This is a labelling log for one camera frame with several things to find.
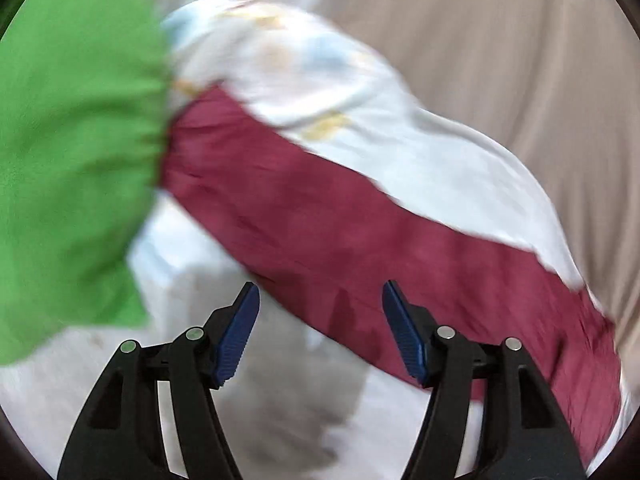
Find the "white patterned bed sheet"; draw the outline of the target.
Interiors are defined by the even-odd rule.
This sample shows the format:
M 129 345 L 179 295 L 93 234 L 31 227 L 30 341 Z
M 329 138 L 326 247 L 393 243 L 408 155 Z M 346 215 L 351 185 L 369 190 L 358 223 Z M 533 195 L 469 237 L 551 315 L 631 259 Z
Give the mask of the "white patterned bed sheet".
M 1 38 L 2 474 L 585 479 L 638 411 L 548 197 L 305 12 Z

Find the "bright green cloth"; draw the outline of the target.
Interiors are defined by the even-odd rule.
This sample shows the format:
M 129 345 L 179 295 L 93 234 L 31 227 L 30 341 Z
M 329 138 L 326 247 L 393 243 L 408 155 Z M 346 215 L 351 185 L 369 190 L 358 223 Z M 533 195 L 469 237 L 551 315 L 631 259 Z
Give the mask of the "bright green cloth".
M 1 39 L 1 361 L 69 327 L 138 326 L 127 266 L 166 146 L 149 0 L 25 0 Z

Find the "beige fabric curtain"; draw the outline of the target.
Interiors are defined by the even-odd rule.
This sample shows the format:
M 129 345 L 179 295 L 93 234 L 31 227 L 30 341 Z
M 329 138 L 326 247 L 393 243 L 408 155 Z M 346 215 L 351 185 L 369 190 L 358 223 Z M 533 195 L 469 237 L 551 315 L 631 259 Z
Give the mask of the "beige fabric curtain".
M 327 18 L 384 55 L 429 110 L 518 156 L 618 342 L 638 341 L 639 40 L 615 0 L 262 1 Z

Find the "maroon quilted jacket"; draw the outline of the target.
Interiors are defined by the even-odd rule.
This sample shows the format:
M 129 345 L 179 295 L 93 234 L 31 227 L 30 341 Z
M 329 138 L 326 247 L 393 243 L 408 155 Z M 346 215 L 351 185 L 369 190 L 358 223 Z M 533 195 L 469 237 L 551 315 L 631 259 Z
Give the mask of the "maroon quilted jacket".
M 582 460 L 608 440 L 620 411 L 612 325 L 534 252 L 413 214 L 219 88 L 172 125 L 163 181 L 282 307 L 378 370 L 409 377 L 382 308 L 393 278 L 466 336 L 522 337 Z

